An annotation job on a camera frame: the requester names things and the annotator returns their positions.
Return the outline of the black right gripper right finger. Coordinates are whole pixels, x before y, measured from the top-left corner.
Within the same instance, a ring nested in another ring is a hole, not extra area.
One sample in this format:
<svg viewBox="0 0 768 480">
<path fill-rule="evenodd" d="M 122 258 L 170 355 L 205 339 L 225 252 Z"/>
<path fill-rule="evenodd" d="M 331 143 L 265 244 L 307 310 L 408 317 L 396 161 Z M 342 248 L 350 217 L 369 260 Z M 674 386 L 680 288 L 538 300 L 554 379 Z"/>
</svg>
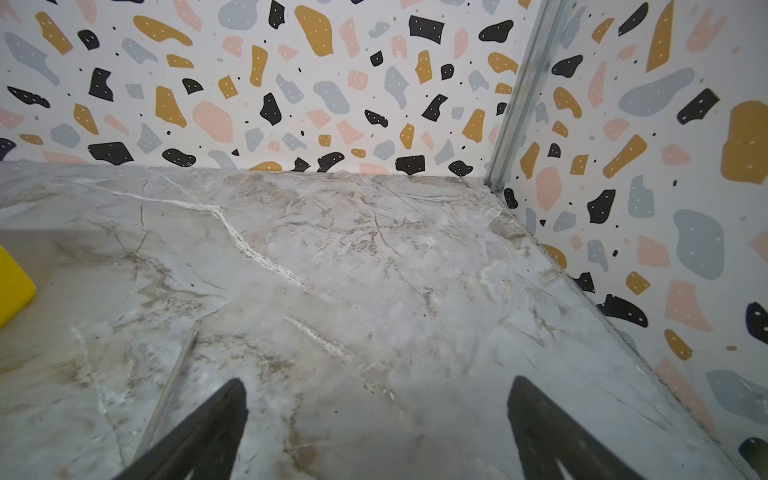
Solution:
<svg viewBox="0 0 768 480">
<path fill-rule="evenodd" d="M 507 417 L 526 479 L 641 477 L 526 377 L 514 378 Z"/>
</svg>

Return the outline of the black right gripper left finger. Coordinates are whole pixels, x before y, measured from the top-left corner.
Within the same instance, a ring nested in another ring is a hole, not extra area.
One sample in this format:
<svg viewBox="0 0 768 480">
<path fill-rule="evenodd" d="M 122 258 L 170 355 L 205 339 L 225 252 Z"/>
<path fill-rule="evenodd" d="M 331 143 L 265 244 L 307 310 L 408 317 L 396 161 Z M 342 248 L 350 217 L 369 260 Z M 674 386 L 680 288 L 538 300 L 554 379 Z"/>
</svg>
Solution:
<svg viewBox="0 0 768 480">
<path fill-rule="evenodd" d="M 230 379 L 117 477 L 228 480 L 248 418 L 246 400 L 243 382 Z"/>
</svg>

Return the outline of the yellow plastic bin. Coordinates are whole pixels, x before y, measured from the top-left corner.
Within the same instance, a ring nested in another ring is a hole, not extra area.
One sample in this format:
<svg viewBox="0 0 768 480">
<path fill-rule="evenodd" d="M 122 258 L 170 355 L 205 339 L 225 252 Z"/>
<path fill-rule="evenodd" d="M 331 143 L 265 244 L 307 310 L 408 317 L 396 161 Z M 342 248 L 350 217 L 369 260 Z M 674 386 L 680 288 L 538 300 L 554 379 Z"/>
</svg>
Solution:
<svg viewBox="0 0 768 480">
<path fill-rule="evenodd" d="M 0 247 L 0 326 L 13 319 L 35 296 L 33 281 L 3 247 Z"/>
</svg>

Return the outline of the aluminium corner post right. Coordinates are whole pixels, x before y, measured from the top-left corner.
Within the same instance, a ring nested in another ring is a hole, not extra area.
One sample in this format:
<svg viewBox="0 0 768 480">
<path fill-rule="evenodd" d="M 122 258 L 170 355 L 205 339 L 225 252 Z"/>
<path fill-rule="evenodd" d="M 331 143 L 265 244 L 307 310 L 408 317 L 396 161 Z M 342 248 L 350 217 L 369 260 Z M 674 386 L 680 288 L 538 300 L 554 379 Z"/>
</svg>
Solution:
<svg viewBox="0 0 768 480">
<path fill-rule="evenodd" d="M 485 178 L 485 185 L 494 194 L 503 191 L 509 178 L 552 44 L 563 28 L 565 9 L 566 1 L 543 1 L 536 15 L 513 94 L 500 125 L 490 171 Z"/>
</svg>

